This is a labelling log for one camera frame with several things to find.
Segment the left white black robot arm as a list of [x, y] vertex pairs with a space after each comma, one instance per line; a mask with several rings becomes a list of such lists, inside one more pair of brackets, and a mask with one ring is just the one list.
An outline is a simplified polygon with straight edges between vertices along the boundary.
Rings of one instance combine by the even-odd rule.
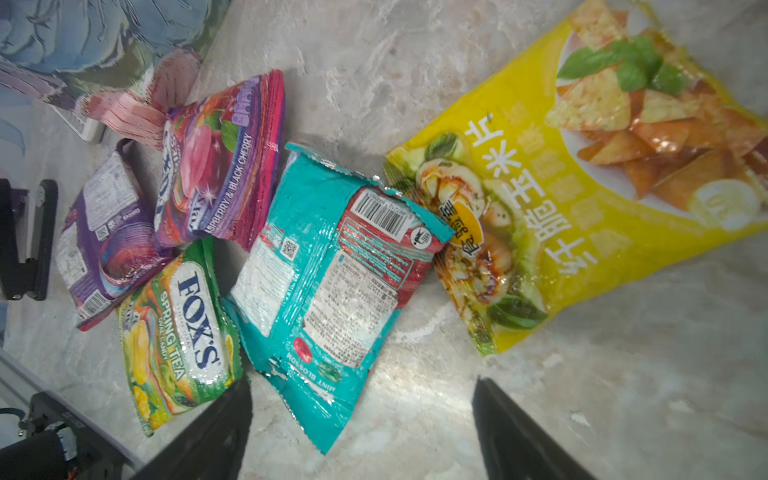
[[32, 190], [1, 180], [1, 296], [35, 301], [47, 297], [58, 185], [45, 179]]

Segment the teal snack packet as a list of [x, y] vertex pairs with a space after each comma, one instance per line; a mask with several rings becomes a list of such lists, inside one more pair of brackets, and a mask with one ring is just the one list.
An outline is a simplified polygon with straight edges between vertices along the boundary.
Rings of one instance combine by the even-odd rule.
[[330, 451], [396, 320], [453, 237], [438, 216], [300, 143], [224, 301], [253, 368]]

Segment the floral paper gift bag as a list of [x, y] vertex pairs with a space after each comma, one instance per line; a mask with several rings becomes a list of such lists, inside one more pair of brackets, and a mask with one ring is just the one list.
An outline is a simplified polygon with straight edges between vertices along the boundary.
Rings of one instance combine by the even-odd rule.
[[161, 149], [230, 4], [4, 1], [1, 87]]

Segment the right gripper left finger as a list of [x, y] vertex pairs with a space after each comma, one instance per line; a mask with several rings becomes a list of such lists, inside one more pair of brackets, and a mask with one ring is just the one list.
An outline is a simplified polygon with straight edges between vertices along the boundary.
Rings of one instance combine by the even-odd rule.
[[135, 479], [236, 479], [253, 418], [250, 386], [241, 378], [155, 458]]

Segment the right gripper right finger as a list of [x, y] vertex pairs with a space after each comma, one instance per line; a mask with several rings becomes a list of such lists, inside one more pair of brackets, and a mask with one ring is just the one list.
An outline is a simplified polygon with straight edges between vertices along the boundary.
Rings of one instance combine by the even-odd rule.
[[477, 380], [472, 411], [490, 479], [594, 480], [492, 379]]

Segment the yellow chips bag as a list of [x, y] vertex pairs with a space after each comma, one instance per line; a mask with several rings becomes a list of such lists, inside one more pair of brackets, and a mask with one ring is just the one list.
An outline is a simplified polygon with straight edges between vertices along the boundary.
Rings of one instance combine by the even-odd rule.
[[767, 123], [641, 1], [586, 1], [391, 150], [477, 350], [767, 227]]

